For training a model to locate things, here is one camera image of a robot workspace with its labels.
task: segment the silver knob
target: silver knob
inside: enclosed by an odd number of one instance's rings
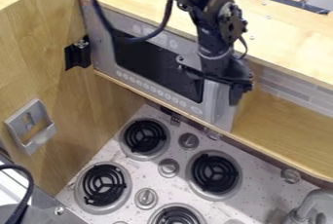
[[[135,195],[135,204],[143,210],[153,208],[158,202],[157,193],[152,189],[141,189]]]
[[[58,206],[55,208],[55,215],[62,215],[64,213],[64,208],[62,206]]]
[[[289,184],[296,184],[301,180],[301,174],[294,169],[284,169],[281,171],[281,178]]]

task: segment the wooden cabinet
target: wooden cabinet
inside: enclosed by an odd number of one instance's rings
[[[143,103],[92,67],[64,71],[64,48],[84,35],[76,0],[0,0],[0,136],[12,159],[53,195]],[[3,121],[33,98],[46,104],[57,133],[30,157]]]

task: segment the metal bracket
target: metal bracket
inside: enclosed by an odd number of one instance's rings
[[[75,66],[89,67],[92,64],[91,52],[87,35],[77,43],[65,48],[65,70],[67,71]]]
[[[171,113],[170,124],[175,127],[180,127],[181,115],[175,112]]]
[[[29,134],[38,123],[43,121],[46,127],[29,138],[27,143],[24,144],[21,138]],[[56,134],[56,125],[49,117],[44,103],[39,99],[30,101],[12,117],[7,119],[5,124],[16,146],[28,155],[35,153]]]

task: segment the toy kitchen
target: toy kitchen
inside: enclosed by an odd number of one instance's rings
[[[317,2],[0,0],[0,224],[333,224]]]

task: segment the gray panel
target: gray panel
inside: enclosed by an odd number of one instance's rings
[[[264,85],[267,85],[267,86],[270,86],[272,88],[275,88],[275,89],[277,89],[279,91],[282,91],[284,93],[288,93],[288,94],[291,94],[293,96],[299,97],[300,99],[303,99],[303,100],[306,100],[306,101],[310,100],[310,97],[308,95],[305,95],[305,94],[302,94],[302,93],[298,93],[296,91],[293,91],[293,90],[291,90],[289,88],[286,88],[284,86],[281,86],[281,85],[278,85],[276,83],[273,83],[271,81],[260,79],[260,83],[262,83]]]
[[[328,90],[328,89],[323,88],[323,87],[320,87],[320,86],[318,86],[317,89],[318,89],[319,91],[323,92],[323,93],[328,93],[328,94],[333,95],[333,91],[332,91],[332,90]]]
[[[229,106],[229,86],[206,80],[204,82],[203,102],[196,103],[168,88],[127,71],[117,65],[111,38],[96,17],[90,2],[82,0],[81,5],[86,28],[90,35],[95,69],[225,131],[231,130],[236,108]],[[136,37],[146,35],[156,29],[155,26],[111,10],[104,9],[104,12],[116,28]],[[199,58],[196,55],[197,44],[195,42],[168,31],[163,31],[162,34],[149,42],[181,56]],[[198,66],[198,62],[198,60],[193,60],[190,63]]]

